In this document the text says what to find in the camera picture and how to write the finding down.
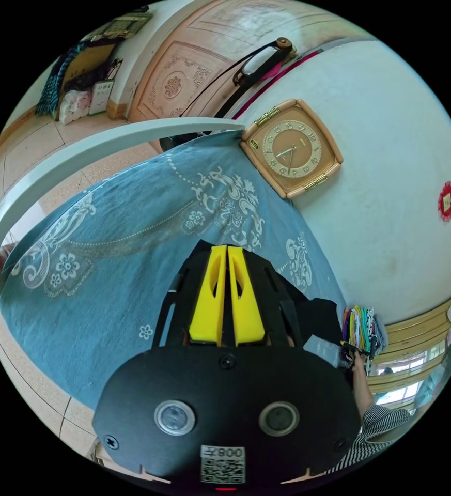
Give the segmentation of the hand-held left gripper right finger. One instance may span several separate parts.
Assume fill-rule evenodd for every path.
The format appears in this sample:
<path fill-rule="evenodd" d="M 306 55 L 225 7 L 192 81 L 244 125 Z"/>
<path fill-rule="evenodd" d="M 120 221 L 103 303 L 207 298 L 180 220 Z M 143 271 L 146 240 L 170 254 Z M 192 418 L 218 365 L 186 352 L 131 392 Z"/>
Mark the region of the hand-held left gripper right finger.
<path fill-rule="evenodd" d="M 235 345 L 259 343 L 265 329 L 242 248 L 228 247 L 228 265 Z"/>

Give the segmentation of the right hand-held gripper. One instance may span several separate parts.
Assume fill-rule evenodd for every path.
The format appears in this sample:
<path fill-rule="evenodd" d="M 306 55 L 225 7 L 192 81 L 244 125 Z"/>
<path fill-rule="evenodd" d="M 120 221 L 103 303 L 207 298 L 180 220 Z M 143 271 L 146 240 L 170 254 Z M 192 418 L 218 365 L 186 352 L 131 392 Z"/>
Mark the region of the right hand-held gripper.
<path fill-rule="evenodd" d="M 356 356 L 360 356 L 363 367 L 366 367 L 368 361 L 368 352 L 365 349 L 360 349 L 348 341 L 342 340 L 340 345 L 343 350 L 343 358 L 347 362 L 349 367 L 353 367 L 355 365 Z"/>

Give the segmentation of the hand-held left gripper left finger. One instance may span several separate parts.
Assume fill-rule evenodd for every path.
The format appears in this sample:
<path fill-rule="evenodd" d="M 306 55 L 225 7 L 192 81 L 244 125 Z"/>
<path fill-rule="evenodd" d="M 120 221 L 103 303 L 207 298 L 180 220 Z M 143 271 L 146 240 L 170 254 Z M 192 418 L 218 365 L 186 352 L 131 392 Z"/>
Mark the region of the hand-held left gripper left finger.
<path fill-rule="evenodd" d="M 226 246 L 211 248 L 189 327 L 194 343 L 222 342 L 226 283 Z"/>

